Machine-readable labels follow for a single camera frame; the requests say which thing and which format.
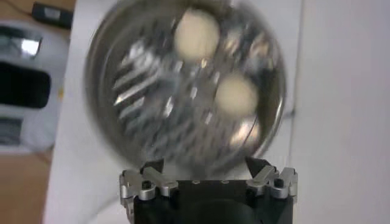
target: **black device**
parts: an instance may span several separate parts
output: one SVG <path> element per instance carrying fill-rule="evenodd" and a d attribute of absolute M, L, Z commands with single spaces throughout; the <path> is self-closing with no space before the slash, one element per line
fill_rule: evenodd
<path fill-rule="evenodd" d="M 35 2 L 32 6 L 33 19 L 50 25 L 71 29 L 73 21 L 73 12 L 54 7 L 51 5 Z"/>
<path fill-rule="evenodd" d="M 135 224 L 292 224 L 297 173 L 247 160 L 250 180 L 172 181 L 161 166 L 120 176 L 121 203 Z"/>

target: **white ball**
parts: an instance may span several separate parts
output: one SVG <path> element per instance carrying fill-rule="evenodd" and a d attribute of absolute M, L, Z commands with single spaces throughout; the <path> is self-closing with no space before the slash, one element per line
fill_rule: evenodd
<path fill-rule="evenodd" d="M 217 21 L 201 10 L 187 10 L 177 25 L 174 45 L 185 61 L 213 56 L 219 41 Z"/>
<path fill-rule="evenodd" d="M 241 74 L 231 74 L 219 84 L 215 102 L 231 116 L 248 116 L 256 111 L 257 87 Z"/>

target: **stainless steel bowl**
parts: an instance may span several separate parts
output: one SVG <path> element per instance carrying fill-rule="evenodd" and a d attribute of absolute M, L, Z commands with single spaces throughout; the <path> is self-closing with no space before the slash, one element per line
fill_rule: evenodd
<path fill-rule="evenodd" d="M 213 15 L 213 58 L 188 63 L 174 32 L 188 9 Z M 231 117 L 214 103 L 220 81 L 241 71 L 258 88 L 256 114 Z M 261 156 L 283 110 L 285 75 L 275 38 L 257 12 L 223 0 L 119 1 L 96 31 L 85 70 L 94 120 L 131 164 L 164 158 L 207 177 Z"/>

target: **screw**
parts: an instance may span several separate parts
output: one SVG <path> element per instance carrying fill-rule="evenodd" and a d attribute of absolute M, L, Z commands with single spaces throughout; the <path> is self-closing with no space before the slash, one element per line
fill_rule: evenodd
<path fill-rule="evenodd" d="M 277 187 L 277 188 L 283 188 L 283 186 L 285 185 L 285 182 L 280 179 L 280 178 L 276 178 L 274 180 L 274 186 Z"/>
<path fill-rule="evenodd" d="M 142 190 L 148 190 L 152 187 L 152 182 L 149 180 L 142 181 Z"/>

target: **cable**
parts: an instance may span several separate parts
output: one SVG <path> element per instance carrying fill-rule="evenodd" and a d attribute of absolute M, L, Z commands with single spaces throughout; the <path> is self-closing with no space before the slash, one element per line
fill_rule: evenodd
<path fill-rule="evenodd" d="M 0 2 L 6 3 L 8 6 L 13 8 L 15 11 L 17 11 L 20 14 L 26 15 L 26 16 L 32 16 L 31 13 L 24 11 L 23 9 L 19 8 L 17 5 L 14 3 L 10 2 L 9 0 L 0 0 Z"/>

